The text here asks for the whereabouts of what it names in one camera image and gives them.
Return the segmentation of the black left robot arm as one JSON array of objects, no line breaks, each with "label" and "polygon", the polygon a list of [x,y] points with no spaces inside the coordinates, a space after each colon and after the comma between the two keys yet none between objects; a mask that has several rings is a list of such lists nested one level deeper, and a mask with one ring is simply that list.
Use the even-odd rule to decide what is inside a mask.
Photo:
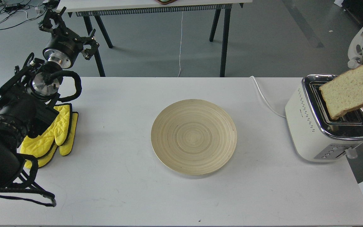
[{"label": "black left robot arm", "polygon": [[0,198],[20,200],[7,193],[39,194],[49,203],[25,198],[46,207],[55,207],[55,195],[36,184],[38,163],[35,156],[19,154],[17,148],[26,137],[42,135],[59,115],[56,102],[70,102],[81,95],[80,76],[70,71],[79,53],[86,60],[97,52],[95,30],[81,37],[66,27],[61,11],[46,10],[38,27],[51,38],[43,59],[31,53],[23,67],[0,88]]}]

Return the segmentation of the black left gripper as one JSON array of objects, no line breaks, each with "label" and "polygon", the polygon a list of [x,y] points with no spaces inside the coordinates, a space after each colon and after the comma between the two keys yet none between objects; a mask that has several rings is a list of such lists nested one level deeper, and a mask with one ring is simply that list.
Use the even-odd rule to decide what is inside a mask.
[{"label": "black left gripper", "polygon": [[67,31],[62,20],[65,10],[66,8],[62,8],[60,12],[56,12],[48,9],[42,21],[38,23],[39,30],[51,34],[51,39],[42,52],[43,57],[47,61],[57,63],[62,69],[71,68],[79,53],[85,60],[90,60],[100,46],[95,40],[96,29],[93,29],[87,37],[80,37],[73,31]]}]

